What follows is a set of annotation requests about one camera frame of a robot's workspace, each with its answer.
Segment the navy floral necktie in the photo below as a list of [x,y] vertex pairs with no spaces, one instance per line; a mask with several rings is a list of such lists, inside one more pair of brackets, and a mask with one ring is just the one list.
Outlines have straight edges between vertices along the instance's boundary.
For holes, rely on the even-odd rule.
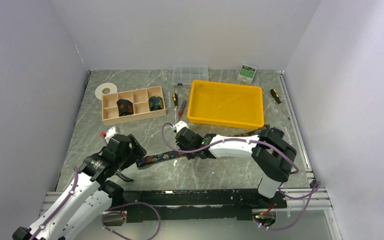
[[[249,137],[252,135],[259,135],[263,130],[271,130],[272,132],[278,134],[281,138],[284,137],[285,133],[276,127],[270,127],[269,124],[265,124],[263,127],[260,127],[256,130],[252,130],[249,132],[244,132],[240,134],[230,135],[230,137]],[[182,152],[177,152],[174,150],[166,151],[163,153],[155,154],[155,155],[148,155],[143,158],[140,158],[136,161],[136,166],[138,168],[145,168],[146,166],[152,165],[152,164],[158,164],[165,161],[185,157],[186,155]]]

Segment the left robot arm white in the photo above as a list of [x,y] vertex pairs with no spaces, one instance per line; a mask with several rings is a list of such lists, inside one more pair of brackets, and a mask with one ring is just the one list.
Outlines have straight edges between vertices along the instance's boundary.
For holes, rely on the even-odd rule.
[[123,205],[124,189],[110,178],[146,154],[132,134],[113,134],[98,153],[73,168],[71,183],[53,205],[29,227],[19,227],[12,239],[72,240],[103,211]]

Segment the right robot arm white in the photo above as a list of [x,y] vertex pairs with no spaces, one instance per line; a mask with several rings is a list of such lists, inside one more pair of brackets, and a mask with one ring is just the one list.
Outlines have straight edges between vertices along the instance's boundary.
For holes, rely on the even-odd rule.
[[180,157],[189,160],[223,157],[252,159],[263,171],[255,200],[260,207],[267,208],[275,201],[278,188],[288,181],[291,174],[299,172],[295,164],[297,151],[283,137],[283,131],[267,126],[234,136],[214,133],[200,136],[183,127],[175,135],[176,149],[142,157],[136,161],[136,166],[144,168]]

